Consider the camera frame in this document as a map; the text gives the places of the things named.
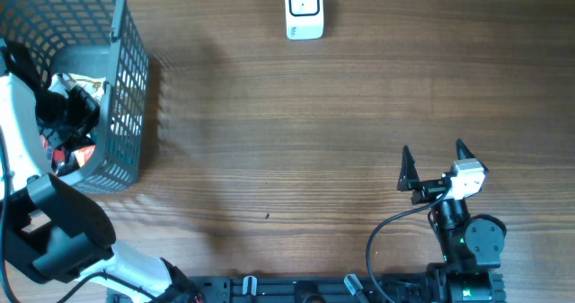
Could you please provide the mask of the beige snack pouch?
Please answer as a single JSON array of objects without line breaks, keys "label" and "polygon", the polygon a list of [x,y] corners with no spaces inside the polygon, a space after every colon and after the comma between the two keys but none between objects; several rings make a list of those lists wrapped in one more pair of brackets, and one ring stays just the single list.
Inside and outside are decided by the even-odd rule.
[{"label": "beige snack pouch", "polygon": [[78,74],[58,73],[52,76],[49,90],[51,92],[61,94],[65,98],[68,98],[68,96],[71,94],[72,88],[79,86],[88,94],[90,94],[98,104],[101,104],[102,97],[105,94],[103,83],[103,78],[92,78]]}]

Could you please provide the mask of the black red snack packet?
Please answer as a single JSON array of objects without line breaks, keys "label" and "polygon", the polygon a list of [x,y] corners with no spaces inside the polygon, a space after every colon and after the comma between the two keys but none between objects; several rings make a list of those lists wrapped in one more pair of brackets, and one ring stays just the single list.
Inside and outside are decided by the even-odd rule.
[{"label": "black red snack packet", "polygon": [[55,149],[52,152],[51,166],[56,176],[71,174],[80,168],[75,154],[65,149]]}]

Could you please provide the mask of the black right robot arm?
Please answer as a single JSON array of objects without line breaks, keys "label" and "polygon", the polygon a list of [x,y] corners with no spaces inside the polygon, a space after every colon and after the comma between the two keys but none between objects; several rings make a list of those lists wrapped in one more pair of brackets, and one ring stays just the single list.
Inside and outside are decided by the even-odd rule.
[{"label": "black right robot arm", "polygon": [[466,199],[482,190],[488,168],[463,140],[456,160],[440,178],[422,181],[410,149],[402,149],[397,189],[411,191],[411,203],[429,206],[429,223],[444,261],[428,265],[421,298],[425,302],[504,302],[500,268],[505,224],[488,214],[471,215]]}]

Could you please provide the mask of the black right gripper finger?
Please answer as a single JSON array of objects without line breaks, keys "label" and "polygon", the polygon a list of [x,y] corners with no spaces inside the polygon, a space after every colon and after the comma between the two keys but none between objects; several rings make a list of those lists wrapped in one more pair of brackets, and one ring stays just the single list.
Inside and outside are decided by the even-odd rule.
[{"label": "black right gripper finger", "polygon": [[402,165],[398,177],[397,190],[414,191],[420,188],[420,178],[415,167],[415,160],[408,146],[402,148]]},{"label": "black right gripper finger", "polygon": [[456,141],[456,155],[458,160],[475,159],[476,156],[469,150],[462,139]]}]

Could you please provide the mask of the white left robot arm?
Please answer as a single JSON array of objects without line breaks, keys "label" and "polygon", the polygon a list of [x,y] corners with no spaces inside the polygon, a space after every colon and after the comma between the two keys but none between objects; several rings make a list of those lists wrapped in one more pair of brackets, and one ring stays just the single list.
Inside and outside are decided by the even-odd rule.
[{"label": "white left robot arm", "polygon": [[94,282],[133,302],[201,302],[198,286],[163,258],[118,242],[109,217],[53,173],[41,135],[84,137],[101,105],[79,85],[50,90],[21,43],[1,42],[1,264],[38,284]]}]

